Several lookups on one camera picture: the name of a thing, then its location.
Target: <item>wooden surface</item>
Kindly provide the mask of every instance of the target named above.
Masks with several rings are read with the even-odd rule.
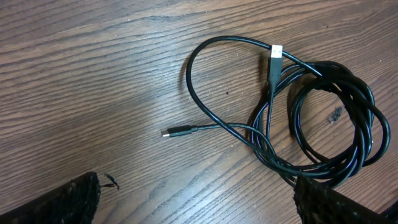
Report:
[[[103,190],[95,224],[300,223],[292,188],[227,132],[160,136],[211,123],[190,99],[182,67],[216,35],[335,60],[372,88],[391,145],[338,191],[383,211],[398,199],[397,12],[396,0],[2,0],[0,213],[93,170],[121,186]],[[226,121],[245,123],[267,54],[247,44],[207,48],[194,66],[199,97]],[[272,143],[281,157],[308,164],[287,128],[288,91],[275,99]],[[326,120],[340,105],[313,91],[302,111],[309,143],[326,156],[353,138],[346,111]],[[373,136],[377,147],[377,122]]]

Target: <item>brown wood tabletop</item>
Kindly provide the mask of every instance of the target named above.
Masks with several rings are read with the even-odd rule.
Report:
[[[372,89],[391,125],[377,163],[337,190],[382,212],[398,200],[398,2],[396,0],[2,0],[0,3],[0,213],[87,171],[111,174],[100,223],[300,223],[293,189],[252,151],[217,129],[162,138],[172,126],[212,123],[192,101],[184,63],[217,35],[242,35],[304,61],[334,60]],[[245,123],[266,83],[268,52],[223,42],[194,64],[199,97]],[[271,142],[309,164],[289,134],[289,89],[275,98]],[[342,102],[312,91],[302,124],[333,156],[353,139]],[[382,131],[376,120],[374,147]]]

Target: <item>cable coil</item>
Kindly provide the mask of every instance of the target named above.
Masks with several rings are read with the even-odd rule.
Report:
[[[295,177],[300,175],[312,179],[326,180],[322,182],[322,184],[329,187],[336,187],[348,177],[357,174],[362,167],[371,165],[379,160],[386,152],[390,142],[390,127],[387,119],[375,107],[373,93],[365,82],[355,77],[348,68],[339,63],[331,61],[303,62],[284,51],[282,55],[293,61],[294,64],[286,66],[282,70],[282,76],[285,76],[285,78],[277,84],[275,92],[269,91],[267,99],[259,103],[260,107],[257,107],[250,123],[240,124],[224,122],[201,102],[193,89],[191,74],[193,61],[202,49],[214,42],[226,40],[245,42],[264,49],[271,49],[269,44],[265,44],[258,40],[238,36],[221,36],[204,41],[192,52],[187,63],[186,71],[188,90],[199,108],[216,123],[212,125],[196,126],[195,128],[197,128],[198,131],[224,128],[234,137],[248,145],[264,165],[278,172],[291,186],[294,186]],[[296,81],[299,77],[308,73],[314,74],[316,78],[310,83],[305,84],[297,93],[289,111],[289,126],[300,148],[313,164],[294,166],[278,157],[270,143],[272,104],[274,97],[284,88]],[[303,135],[301,127],[300,111],[306,95],[313,89],[324,90],[338,95],[355,126],[352,145],[342,153],[330,159],[317,153],[309,145]],[[266,121],[266,134],[264,134],[262,132],[262,117],[267,106],[269,109]],[[372,150],[371,128],[374,117],[381,123],[383,137],[379,150],[372,157],[368,158]],[[249,132],[249,137],[245,138],[234,128],[246,129]]]

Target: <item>cable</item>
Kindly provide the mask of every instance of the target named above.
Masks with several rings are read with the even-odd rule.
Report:
[[[234,137],[248,145],[253,150],[256,157],[265,166],[278,172],[279,175],[291,186],[294,186],[295,177],[300,175],[312,179],[326,180],[322,182],[323,185],[336,187],[343,183],[348,177],[357,174],[362,167],[375,163],[386,152],[390,142],[390,127],[387,119],[375,107],[374,96],[370,87],[368,87],[361,79],[355,77],[344,65],[331,61],[303,62],[285,51],[282,52],[282,55],[293,61],[294,64],[286,66],[280,70],[280,68],[282,68],[282,62],[280,61],[279,66],[279,59],[275,59],[277,60],[275,62],[273,61],[273,57],[271,57],[268,76],[270,88],[267,93],[267,99],[260,101],[259,106],[253,112],[255,116],[253,116],[253,119],[250,120],[249,124],[224,122],[201,102],[193,89],[191,73],[193,61],[202,49],[214,42],[226,40],[254,44],[268,50],[271,50],[271,48],[274,50],[274,46],[275,48],[278,46],[271,46],[258,40],[238,36],[214,37],[201,43],[192,52],[187,63],[187,86],[194,102],[216,124],[170,128],[166,133],[164,133],[164,136],[175,137],[190,134],[195,131],[224,128]],[[277,79],[272,78],[272,73],[275,73],[276,76],[278,76]],[[303,153],[313,162],[313,164],[294,166],[277,156],[269,140],[272,104],[274,97],[277,96],[284,88],[288,87],[299,77],[308,73],[314,74],[316,78],[310,83],[305,84],[297,93],[289,111],[289,126]],[[342,153],[330,159],[312,149],[305,139],[301,127],[300,111],[306,95],[313,89],[324,90],[338,95],[355,126],[352,145]],[[266,134],[264,134],[262,132],[262,117],[267,106],[269,109],[266,121]],[[371,128],[374,117],[376,117],[381,123],[383,137],[379,150],[372,157],[368,158],[372,150]],[[234,128],[245,129],[249,133],[249,137],[245,138]]]

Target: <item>wooden table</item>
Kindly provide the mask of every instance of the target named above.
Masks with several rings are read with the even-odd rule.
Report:
[[[0,3],[0,213],[93,170],[99,223],[300,223],[293,190],[223,130],[181,138],[160,132],[211,120],[185,86],[184,62],[202,41],[242,35],[305,60],[335,60],[373,90],[391,125],[388,152],[337,190],[381,212],[398,199],[396,0],[2,0]],[[199,97],[245,123],[266,83],[268,52],[223,42],[195,61]],[[308,164],[287,127],[286,89],[275,99],[272,143]],[[342,103],[312,91],[305,135],[333,156],[353,125]],[[375,147],[381,127],[375,122]]]

